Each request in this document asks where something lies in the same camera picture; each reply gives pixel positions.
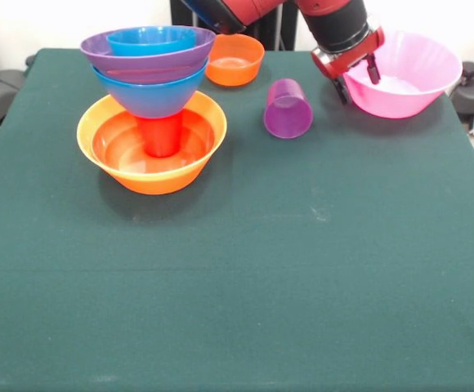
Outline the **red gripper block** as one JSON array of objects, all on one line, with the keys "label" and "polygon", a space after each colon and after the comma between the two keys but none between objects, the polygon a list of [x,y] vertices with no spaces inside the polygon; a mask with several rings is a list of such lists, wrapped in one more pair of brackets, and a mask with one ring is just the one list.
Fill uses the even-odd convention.
[{"label": "red gripper block", "polygon": [[381,75],[377,66],[374,52],[384,43],[385,35],[382,28],[370,30],[367,36],[358,44],[344,52],[329,54],[316,47],[311,52],[311,58],[320,72],[334,80],[333,85],[343,105],[351,102],[347,86],[341,77],[354,68],[362,60],[367,62],[367,72],[372,84],[380,83]]}]

